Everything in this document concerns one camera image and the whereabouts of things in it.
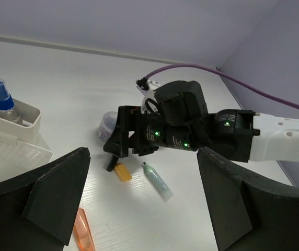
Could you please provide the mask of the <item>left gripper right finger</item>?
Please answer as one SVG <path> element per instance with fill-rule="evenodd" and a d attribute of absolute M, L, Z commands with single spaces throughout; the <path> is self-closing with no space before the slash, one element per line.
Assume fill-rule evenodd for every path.
<path fill-rule="evenodd" d="M 219 250 L 299 250 L 299 188 L 206 147 L 197 158 Z"/>

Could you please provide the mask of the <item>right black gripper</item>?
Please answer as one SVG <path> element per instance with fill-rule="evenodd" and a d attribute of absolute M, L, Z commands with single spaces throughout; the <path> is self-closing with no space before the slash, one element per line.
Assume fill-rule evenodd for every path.
<path fill-rule="evenodd" d="M 140 107 L 120 106 L 116 127 L 104 144 L 111 154 L 107 171 L 120 158 L 152 154 L 159 147 L 196 151 L 211 142 L 207 128 L 209 115 L 201 85 L 196 81 L 174 81 L 154 92 L 150 103 L 158 113 L 141 113 Z"/>

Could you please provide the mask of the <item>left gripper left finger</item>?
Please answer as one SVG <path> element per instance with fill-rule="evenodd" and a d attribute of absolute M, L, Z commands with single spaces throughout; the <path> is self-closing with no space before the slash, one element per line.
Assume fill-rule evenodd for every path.
<path fill-rule="evenodd" d="M 0 182 L 0 250 L 63 250 L 69 245 L 90 165 L 80 147 Z"/>

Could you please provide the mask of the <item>paperclip jar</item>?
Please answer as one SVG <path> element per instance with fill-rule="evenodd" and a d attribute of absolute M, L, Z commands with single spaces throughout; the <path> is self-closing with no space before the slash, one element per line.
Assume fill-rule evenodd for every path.
<path fill-rule="evenodd" d="M 107 142 L 111 137 L 116 126 L 117 116 L 118 113 L 115 111 L 109 111 L 103 115 L 98 127 L 98 137 L 103 142 Z"/>

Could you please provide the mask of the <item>clear blue spray bottle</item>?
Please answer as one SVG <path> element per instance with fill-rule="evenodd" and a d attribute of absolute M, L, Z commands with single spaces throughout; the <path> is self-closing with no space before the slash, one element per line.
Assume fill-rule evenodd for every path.
<path fill-rule="evenodd" d="M 0 79 L 0 118 L 23 125 L 22 116 L 15 106 L 11 94 L 8 92 L 6 83 Z"/>

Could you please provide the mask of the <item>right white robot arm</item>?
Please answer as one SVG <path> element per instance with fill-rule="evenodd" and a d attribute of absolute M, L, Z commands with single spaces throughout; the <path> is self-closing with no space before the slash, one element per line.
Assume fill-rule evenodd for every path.
<path fill-rule="evenodd" d="M 121 106 L 103 150 L 112 171 L 130 153 L 144 156 L 160 147 L 195 152 L 207 147 L 230 161 L 299 162 L 299 119 L 252 110 L 208 112 L 201 85 L 174 81 L 148 89 L 141 106 Z"/>

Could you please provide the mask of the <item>yellow highlighter cap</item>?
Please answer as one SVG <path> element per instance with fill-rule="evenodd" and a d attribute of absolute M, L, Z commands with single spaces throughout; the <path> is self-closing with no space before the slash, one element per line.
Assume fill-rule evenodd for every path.
<path fill-rule="evenodd" d="M 114 168 L 114 172 L 121 182 L 126 182 L 132 179 L 130 172 L 123 163 L 118 163 Z"/>

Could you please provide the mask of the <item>orange highlighter pen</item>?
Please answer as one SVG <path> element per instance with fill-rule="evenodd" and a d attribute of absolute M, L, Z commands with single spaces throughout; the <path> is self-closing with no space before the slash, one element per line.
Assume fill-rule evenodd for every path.
<path fill-rule="evenodd" d="M 96 250 L 89 223 L 83 208 L 78 208 L 73 233 L 79 250 Z"/>

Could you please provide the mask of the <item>light green highlighter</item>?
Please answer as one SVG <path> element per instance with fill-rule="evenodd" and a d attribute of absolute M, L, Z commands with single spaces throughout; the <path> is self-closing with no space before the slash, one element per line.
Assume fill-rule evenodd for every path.
<path fill-rule="evenodd" d="M 162 199 L 167 202 L 173 196 L 171 189 L 167 186 L 154 167 L 143 162 L 142 168 L 147 179 L 152 183 Z"/>

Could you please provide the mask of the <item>white perforated organizer box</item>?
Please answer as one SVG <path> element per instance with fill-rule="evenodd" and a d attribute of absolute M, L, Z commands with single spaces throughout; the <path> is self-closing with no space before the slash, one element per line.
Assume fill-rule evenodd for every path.
<path fill-rule="evenodd" d="M 14 103 L 26 126 L 0 118 L 0 164 L 26 169 L 47 164 L 53 152 L 39 133 L 41 111 L 16 99 Z"/>

